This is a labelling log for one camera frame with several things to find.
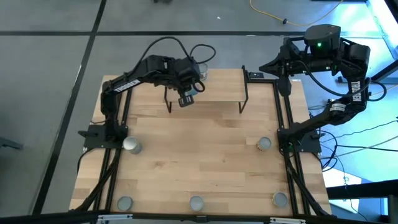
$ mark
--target black bracket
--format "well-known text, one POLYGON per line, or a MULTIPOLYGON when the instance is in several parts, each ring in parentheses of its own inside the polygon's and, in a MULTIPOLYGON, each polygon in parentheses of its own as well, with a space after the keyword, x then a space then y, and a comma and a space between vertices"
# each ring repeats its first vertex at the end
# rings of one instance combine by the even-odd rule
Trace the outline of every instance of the black bracket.
POLYGON ((296 148, 297 152, 321 152, 319 139, 312 138, 313 135, 317 134, 316 131, 309 132, 303 137, 303 139, 296 139, 295 141, 292 141, 291 139, 288 139, 284 134, 285 130, 286 129, 283 128, 277 130, 280 151, 294 152, 294 149, 296 148))
POLYGON ((123 140, 127 137, 128 131, 129 127, 125 125, 119 126, 119 137, 116 141, 105 141, 105 126, 103 125, 90 125, 87 131, 79 131, 78 133, 86 138, 84 146, 89 149, 120 149, 123 146, 123 140))

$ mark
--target wooden board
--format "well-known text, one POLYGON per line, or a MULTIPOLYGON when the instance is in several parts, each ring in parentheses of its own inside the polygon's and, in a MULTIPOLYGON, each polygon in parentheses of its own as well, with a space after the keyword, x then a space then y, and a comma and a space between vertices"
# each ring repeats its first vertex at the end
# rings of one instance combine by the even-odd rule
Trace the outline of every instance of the wooden board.
MULTIPOLYGON (((246 99, 242 69, 209 69, 208 77, 203 84, 206 90, 193 96, 195 102, 243 102, 246 99)), ((176 91, 167 91, 168 101, 176 102, 179 98, 176 91)))
MULTIPOLYGON (((301 82, 292 82, 292 86, 294 120, 300 122, 308 119, 307 105, 301 82)), ((249 101, 242 114, 236 104, 220 102, 174 106, 169 113, 163 101, 164 88, 137 86, 127 125, 129 135, 138 138, 144 150, 138 155, 122 152, 111 210, 118 212, 118 198, 128 195, 134 200, 131 212, 137 213, 291 215, 290 204, 277 208, 271 200, 275 192, 289 195, 283 158, 277 150, 272 85, 249 83, 248 90, 249 101), (256 149, 262 136, 271 139, 271 150, 256 149), (204 198, 201 212, 190 210, 193 195, 204 198)), ((103 119, 98 99, 93 120, 103 119)), ((83 158, 70 208, 79 206, 93 190, 103 153, 98 149, 83 158)), ((309 191, 330 212, 319 162, 311 154, 301 155, 309 191)), ((298 188, 296 195, 302 211, 298 188)))

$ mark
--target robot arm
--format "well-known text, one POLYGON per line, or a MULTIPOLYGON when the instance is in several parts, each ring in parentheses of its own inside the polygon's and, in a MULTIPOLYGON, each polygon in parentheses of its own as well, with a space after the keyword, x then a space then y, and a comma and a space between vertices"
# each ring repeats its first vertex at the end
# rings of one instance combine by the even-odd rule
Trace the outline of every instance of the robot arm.
POLYGON ((79 131, 79 134, 86 138, 85 147, 121 147, 123 139, 127 136, 127 126, 119 125, 118 97, 122 92, 142 83, 163 85, 178 91, 178 103, 181 107, 194 103, 192 95, 186 95, 191 88, 197 92, 205 90, 200 81, 199 66, 192 57, 175 59, 150 55, 140 60, 132 71, 103 83, 101 112, 105 115, 104 125, 90 125, 88 131, 79 131), (200 90, 195 86, 197 83, 201 85, 200 90))
POLYGON ((334 76, 341 72, 348 81, 348 93, 335 93, 323 87, 326 91, 341 98, 326 105, 325 110, 302 123, 294 123, 289 129, 281 129, 280 134, 286 141, 301 141, 304 135, 326 124, 339 125, 352 119, 356 114, 366 109, 369 99, 366 78, 370 48, 356 44, 340 37, 340 27, 329 24, 310 27, 303 37, 284 38, 278 56, 271 62, 259 67, 262 72, 279 77, 278 90, 282 96, 291 94, 289 76, 298 73, 310 75, 319 83, 312 72, 331 72, 334 76), (304 40, 305 50, 300 51, 294 41, 304 40))

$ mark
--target floor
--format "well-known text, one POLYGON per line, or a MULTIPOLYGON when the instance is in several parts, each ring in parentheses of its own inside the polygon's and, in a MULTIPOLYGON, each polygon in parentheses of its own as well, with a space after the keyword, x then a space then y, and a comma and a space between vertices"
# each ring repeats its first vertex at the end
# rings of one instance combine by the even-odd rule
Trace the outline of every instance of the floor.
MULTIPOLYGON (((0 150, 0 217, 30 213, 89 40, 83 34, 15 36, 8 35, 7 31, 89 32, 100 3, 101 0, 0 1, 0 136, 24 145, 21 151, 0 150)), ((282 18, 288 16, 292 22, 304 23, 318 19, 336 2, 279 0, 271 3, 253 0, 253 4, 282 18)), ((344 2, 318 23, 341 26, 344 37, 370 46, 367 76, 374 75, 394 61, 365 3, 344 2)), ((305 29, 283 25, 254 12, 248 0, 174 0, 169 4, 154 4, 150 0, 107 0, 99 31, 143 32, 140 36, 96 37, 44 212, 67 210, 75 183, 76 162, 83 145, 83 138, 77 135, 77 131, 88 127, 102 76, 130 70, 147 45, 158 38, 145 35, 144 31, 269 32, 268 36, 202 34, 178 37, 187 49, 199 43, 214 46, 217 55, 208 63, 210 68, 240 68, 245 64, 248 70, 256 71, 258 66, 274 59, 279 52, 283 37, 278 33, 305 29)), ((171 40, 158 43, 149 54, 182 57, 178 45, 171 40)), ((206 58, 209 54, 198 50, 195 58, 206 58)), ((336 77, 328 73, 317 73, 316 77, 336 91, 347 91, 346 84, 336 83, 336 77)), ((327 99, 335 98, 321 91, 309 77, 297 75, 295 78, 303 80, 308 106, 324 105, 327 99)), ((371 85, 370 90, 378 92, 381 89, 371 85)), ((398 88, 392 89, 384 100, 369 102, 367 110, 349 123, 326 126, 324 130, 338 136, 394 120, 398 104, 393 102, 397 98, 398 88)), ((397 129, 397 125, 394 123, 374 131, 339 138, 338 142, 370 146, 395 136, 392 130, 397 129)), ((325 146, 333 147, 332 143, 328 141, 325 146)), ((395 139, 381 147, 394 149, 397 144, 395 139)), ((339 147, 338 154, 350 151, 352 149, 339 147)), ((328 150, 324 149, 323 154, 329 155, 328 150)), ((345 171, 372 182, 398 178, 396 172, 391 172, 398 169, 397 159, 398 154, 393 152, 369 149, 341 157, 345 171)), ((366 211, 365 205, 369 203, 360 202, 360 212, 366 211)))

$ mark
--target black cable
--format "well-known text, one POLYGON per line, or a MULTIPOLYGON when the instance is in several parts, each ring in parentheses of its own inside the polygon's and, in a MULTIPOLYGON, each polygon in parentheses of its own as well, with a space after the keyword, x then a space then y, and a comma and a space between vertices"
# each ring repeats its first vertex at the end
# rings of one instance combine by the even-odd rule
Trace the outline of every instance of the black cable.
POLYGON ((370 84, 370 82, 371 82, 371 79, 370 79, 370 78, 366 78, 366 79, 365 79, 365 85, 364 85, 362 88, 360 88, 358 91, 356 91, 356 92, 354 92, 354 93, 348 93, 348 94, 337 93, 337 92, 335 92, 335 91, 333 91, 333 90, 327 88, 326 86, 322 85, 322 83, 320 83, 320 82, 312 75, 311 71, 308 69, 308 67, 306 66, 306 64, 305 64, 304 62, 302 62, 302 61, 300 61, 300 60, 295 61, 295 62, 300 62, 300 63, 304 66, 305 70, 307 71, 307 74, 311 77, 311 79, 312 79, 320 88, 322 88, 322 89, 324 89, 325 91, 327 91, 327 92, 329 92, 329 93, 331 93, 331 94, 333 94, 333 95, 336 95, 336 96, 340 96, 340 97, 352 97, 352 96, 357 95, 358 93, 361 93, 362 91, 364 91, 364 90, 369 86, 369 84, 370 84))
POLYGON ((319 110, 319 109, 324 109, 325 106, 322 105, 316 105, 316 106, 310 106, 308 107, 308 110, 319 110))
POLYGON ((206 90, 205 84, 203 84, 203 82, 201 82, 200 80, 198 81, 199 85, 201 86, 201 90, 199 90, 195 84, 192 85, 192 88, 197 91, 198 93, 202 93, 206 90))
POLYGON ((161 38, 159 38, 159 39, 153 41, 153 42, 145 49, 145 51, 144 51, 144 53, 142 54, 141 58, 138 60, 136 66, 135 66, 130 72, 127 72, 126 76, 129 76, 129 75, 133 74, 133 73, 137 70, 139 64, 142 62, 142 59, 144 59, 145 55, 148 53, 149 49, 150 49, 154 44, 156 44, 156 43, 158 43, 159 41, 164 40, 164 39, 173 39, 173 40, 177 41, 178 44, 181 46, 181 49, 184 51, 184 54, 185 54, 188 58, 190 58, 190 56, 189 56, 187 50, 185 49, 184 45, 181 43, 180 40, 178 40, 178 39, 175 38, 175 37, 170 37, 170 36, 161 37, 161 38))
MULTIPOLYGON (((391 123, 394 123, 394 122, 398 122, 398 120, 393 120, 393 121, 390 121, 390 122, 385 123, 385 124, 377 125, 376 127, 373 127, 373 128, 364 129, 364 130, 362 130, 362 131, 355 131, 355 132, 353 132, 353 133, 351 133, 351 134, 343 134, 343 135, 341 135, 341 136, 337 136, 336 138, 341 138, 341 137, 343 137, 343 136, 350 136, 350 135, 353 135, 353 134, 362 133, 362 132, 364 132, 364 131, 370 131, 370 130, 372 130, 372 129, 376 129, 376 128, 378 128, 378 127, 385 126, 385 125, 387 125, 387 124, 391 124, 391 123)), ((333 138, 328 139, 328 140, 326 140, 326 141, 322 141, 321 143, 330 141, 330 140, 332 140, 332 139, 333 139, 333 138)))
POLYGON ((105 123, 105 121, 106 121, 106 120, 103 120, 103 121, 96 121, 96 122, 90 121, 90 122, 93 123, 93 124, 101 124, 101 123, 105 123))
POLYGON ((93 150, 93 149, 87 149, 87 150, 79 157, 79 160, 78 160, 78 162, 77 162, 77 174, 79 174, 81 159, 82 159, 87 153, 91 152, 92 150, 93 150))
POLYGON ((111 174, 114 172, 116 165, 118 164, 119 157, 114 156, 111 165, 109 165, 108 169, 104 173, 104 176, 100 178, 97 185, 94 187, 93 191, 87 196, 87 198, 83 201, 83 203, 77 207, 75 210, 78 211, 87 211, 90 205, 93 203, 95 197, 101 192, 102 188, 104 187, 105 183, 108 181, 111 174))
MULTIPOLYGON (((281 154, 282 156, 284 156, 284 154, 281 152, 281 151, 279 151, 279 154, 281 154)), ((294 154, 292 154, 291 156, 289 156, 289 158, 291 158, 291 157, 293 157, 294 156, 294 154)))
POLYGON ((372 82, 378 84, 379 86, 381 86, 381 88, 383 88, 383 95, 381 95, 379 98, 377 98, 377 99, 375 99, 375 100, 373 100, 373 99, 368 99, 368 101, 376 102, 376 101, 382 100, 382 99, 387 95, 387 88, 386 88, 386 86, 385 86, 384 84, 379 83, 379 82, 376 82, 376 81, 372 81, 372 82))
MULTIPOLYGON (((327 147, 327 146, 324 146, 324 145, 322 145, 322 144, 321 144, 321 146, 323 146, 323 147, 325 147, 325 148, 327 148, 327 149, 329 149, 330 151, 333 152, 333 150, 332 150, 331 148, 329 148, 329 147, 327 147)), ((337 158, 337 160, 339 161, 339 163, 341 164, 341 168, 343 169, 344 186, 345 186, 345 189, 346 189, 346 191, 347 191, 347 194, 349 194, 349 192, 348 192, 348 190, 347 190, 347 178, 346 178, 346 171, 345 171, 344 165, 343 165, 343 163, 341 162, 341 160, 340 160, 340 158, 339 158, 338 156, 336 156, 336 158, 337 158)), ((368 222, 368 219, 353 207, 353 203, 352 203, 351 199, 349 200, 349 202, 350 202, 350 204, 351 204, 351 208, 352 208, 356 213, 358 213, 359 215, 361 215, 361 216, 368 222)))
POLYGON ((333 150, 333 152, 331 153, 331 156, 330 156, 329 160, 328 160, 327 162, 325 162, 325 164, 324 164, 323 167, 322 167, 322 169, 324 169, 326 166, 328 166, 328 165, 330 164, 332 158, 336 155, 338 143, 337 143, 336 137, 335 137, 332 133, 330 133, 330 132, 328 132, 328 131, 324 131, 324 130, 320 130, 320 132, 324 132, 324 133, 330 134, 330 135, 333 137, 333 139, 335 140, 335 142, 336 142, 335 150, 333 150))
POLYGON ((338 145, 338 146, 339 146, 339 147, 366 148, 366 149, 375 149, 375 150, 381 150, 381 151, 398 152, 398 150, 393 150, 393 149, 383 149, 383 148, 378 148, 378 147, 366 147, 366 146, 343 146, 343 145, 338 145))
POLYGON ((195 50, 195 48, 200 47, 200 46, 211 48, 211 49, 213 50, 213 55, 212 55, 209 59, 206 59, 206 60, 201 61, 201 62, 197 62, 197 64, 206 63, 206 62, 210 61, 211 59, 213 59, 214 56, 216 56, 216 49, 215 49, 213 46, 210 46, 210 45, 207 45, 207 44, 196 44, 196 45, 191 49, 191 52, 189 53, 189 56, 192 57, 193 50, 195 50))
POLYGON ((326 167, 324 167, 324 168, 322 169, 322 172, 326 172, 326 171, 329 171, 329 170, 335 168, 335 166, 336 166, 336 164, 337 164, 337 159, 336 159, 335 157, 325 157, 325 158, 321 158, 321 160, 322 160, 322 159, 334 159, 334 160, 335 160, 335 163, 334 163, 331 167, 329 167, 329 169, 323 170, 324 168, 326 168, 326 167))

